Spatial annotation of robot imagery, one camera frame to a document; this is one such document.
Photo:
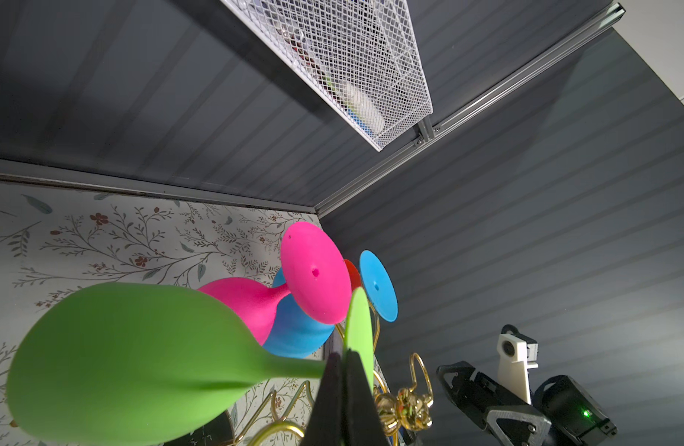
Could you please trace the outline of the red wine glass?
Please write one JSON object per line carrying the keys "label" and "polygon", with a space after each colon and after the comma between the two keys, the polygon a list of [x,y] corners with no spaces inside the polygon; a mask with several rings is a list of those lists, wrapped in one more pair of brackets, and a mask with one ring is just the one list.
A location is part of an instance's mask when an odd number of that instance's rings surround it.
{"label": "red wine glass", "polygon": [[361,275],[358,269],[350,260],[346,259],[345,265],[349,273],[349,280],[351,281],[351,291],[354,292],[357,288],[362,287]]}

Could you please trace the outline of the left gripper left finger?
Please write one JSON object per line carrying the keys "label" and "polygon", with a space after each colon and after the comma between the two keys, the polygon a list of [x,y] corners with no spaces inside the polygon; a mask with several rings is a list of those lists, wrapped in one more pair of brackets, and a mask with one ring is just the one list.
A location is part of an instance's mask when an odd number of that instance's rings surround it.
{"label": "left gripper left finger", "polygon": [[343,362],[338,353],[326,362],[317,399],[301,446],[338,446],[342,440]]}

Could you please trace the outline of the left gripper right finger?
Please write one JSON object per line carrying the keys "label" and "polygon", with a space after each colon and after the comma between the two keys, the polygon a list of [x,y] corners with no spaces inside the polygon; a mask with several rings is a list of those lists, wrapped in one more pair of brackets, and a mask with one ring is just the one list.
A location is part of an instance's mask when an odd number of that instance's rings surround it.
{"label": "left gripper right finger", "polygon": [[344,444],[388,445],[360,354],[348,349],[344,368]]}

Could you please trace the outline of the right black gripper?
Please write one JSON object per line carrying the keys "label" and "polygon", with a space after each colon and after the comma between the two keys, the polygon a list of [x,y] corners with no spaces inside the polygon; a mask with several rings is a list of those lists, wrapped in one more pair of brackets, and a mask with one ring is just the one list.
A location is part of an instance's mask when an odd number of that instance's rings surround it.
{"label": "right black gripper", "polygon": [[436,375],[449,401],[480,429],[487,429],[501,445],[542,445],[550,432],[550,420],[490,379],[469,362],[440,365]]}

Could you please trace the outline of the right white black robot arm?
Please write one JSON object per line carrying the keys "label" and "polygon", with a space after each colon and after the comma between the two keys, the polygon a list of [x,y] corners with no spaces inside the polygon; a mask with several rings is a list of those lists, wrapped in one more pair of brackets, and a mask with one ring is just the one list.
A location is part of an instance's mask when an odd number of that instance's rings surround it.
{"label": "right white black robot arm", "polygon": [[568,375],[551,377],[526,403],[468,362],[437,368],[447,398],[502,445],[600,445],[618,428]]}

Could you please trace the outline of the green wine glass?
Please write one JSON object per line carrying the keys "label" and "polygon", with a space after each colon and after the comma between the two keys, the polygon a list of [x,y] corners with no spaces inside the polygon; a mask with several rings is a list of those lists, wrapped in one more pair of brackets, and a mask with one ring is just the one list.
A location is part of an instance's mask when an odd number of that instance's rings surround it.
{"label": "green wine glass", "polygon": [[45,442],[156,445],[214,420],[262,381],[321,383],[326,362],[269,353],[233,310],[193,289],[97,284],[30,329],[9,368],[7,405]]}

